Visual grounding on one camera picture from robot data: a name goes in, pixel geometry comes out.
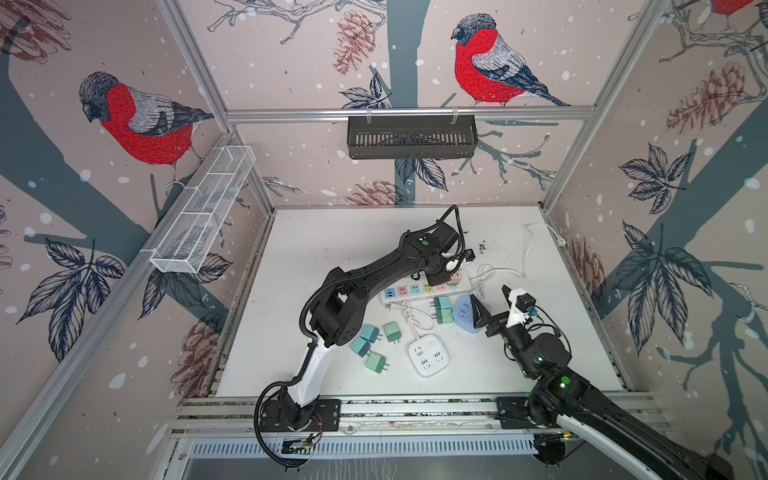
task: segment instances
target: vent grille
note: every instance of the vent grille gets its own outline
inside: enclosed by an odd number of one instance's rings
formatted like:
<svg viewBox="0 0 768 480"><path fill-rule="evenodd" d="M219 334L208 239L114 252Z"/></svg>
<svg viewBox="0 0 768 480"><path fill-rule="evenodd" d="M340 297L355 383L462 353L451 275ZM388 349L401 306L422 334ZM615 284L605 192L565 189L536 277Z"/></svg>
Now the vent grille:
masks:
<svg viewBox="0 0 768 480"><path fill-rule="evenodd" d="M273 452L282 438L267 439ZM412 435L375 437L326 437L312 452L313 458L416 457L424 455L532 455L533 435L502 433L481 435ZM305 455L281 455L305 458ZM256 439L197 439L190 458L266 458Z"/></svg>

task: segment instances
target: white table surface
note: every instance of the white table surface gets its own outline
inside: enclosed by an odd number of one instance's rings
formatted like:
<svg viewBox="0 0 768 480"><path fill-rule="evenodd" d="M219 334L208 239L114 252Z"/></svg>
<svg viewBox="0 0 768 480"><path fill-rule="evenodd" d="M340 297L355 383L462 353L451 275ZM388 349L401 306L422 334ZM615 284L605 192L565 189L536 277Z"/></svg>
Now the white table surface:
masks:
<svg viewBox="0 0 768 480"><path fill-rule="evenodd" d="M268 383L290 379L306 350L307 338L298 327L300 310L326 274L336 266L351 270L386 255L397 247L403 232L433 224L444 211L444 207L279 210L217 396L258 396ZM521 269L531 239L522 225L543 221L538 208L462 207L459 211L462 229L468 232L467 248L477 255L465 267L472 276L483 263ZM453 221L451 215L449 223L455 227ZM535 240L527 278L496 273L486 285L483 304L491 314L501 313L508 309L503 284L526 289L571 341L569 366L601 390L621 390L547 227L531 228ZM366 369L365 360L347 344L340 347L323 380L323 395L511 393L529 392L534 385L505 358L501 337L467 333L454 324L437 325L434 332L448 350L449 365L423 378L408 357L407 346L415 337L400 312L387 310L377 299L369 303L364 323L381 327L392 321L402 331L400 343L383 338L371 348L387 358L386 374Z"/></svg>

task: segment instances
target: white wire basket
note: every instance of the white wire basket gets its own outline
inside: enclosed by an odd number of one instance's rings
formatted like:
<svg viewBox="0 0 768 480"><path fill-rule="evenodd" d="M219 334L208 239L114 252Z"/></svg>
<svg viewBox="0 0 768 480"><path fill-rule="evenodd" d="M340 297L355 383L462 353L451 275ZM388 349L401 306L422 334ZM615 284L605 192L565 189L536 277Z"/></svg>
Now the white wire basket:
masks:
<svg viewBox="0 0 768 480"><path fill-rule="evenodd" d="M254 163L250 147L221 149L150 261L161 272L197 273Z"/></svg>

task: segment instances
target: black mounting plate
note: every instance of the black mounting plate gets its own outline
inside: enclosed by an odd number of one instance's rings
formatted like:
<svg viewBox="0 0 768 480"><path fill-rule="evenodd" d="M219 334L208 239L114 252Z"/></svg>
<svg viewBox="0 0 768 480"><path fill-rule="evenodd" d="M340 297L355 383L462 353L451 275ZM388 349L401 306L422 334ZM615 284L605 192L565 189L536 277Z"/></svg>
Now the black mounting plate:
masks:
<svg viewBox="0 0 768 480"><path fill-rule="evenodd" d="M324 432L339 431L339 416L341 415L341 400L338 399L319 399L315 407L315 413L320 415L323 420ZM264 403L259 419L259 430L261 432L294 432L288 425L288 418L280 411L280 402L270 400ZM311 419L306 428L301 432L319 432L320 425L317 420Z"/></svg>

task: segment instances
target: black metal basket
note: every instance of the black metal basket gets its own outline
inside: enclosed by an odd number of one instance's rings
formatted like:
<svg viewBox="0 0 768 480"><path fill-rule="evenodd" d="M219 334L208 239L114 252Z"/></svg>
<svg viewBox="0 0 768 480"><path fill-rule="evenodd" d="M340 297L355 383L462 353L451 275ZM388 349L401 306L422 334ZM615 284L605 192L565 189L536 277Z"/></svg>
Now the black metal basket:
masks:
<svg viewBox="0 0 768 480"><path fill-rule="evenodd" d="M469 158L475 154L478 131L474 115L350 117L346 144L349 157Z"/></svg>

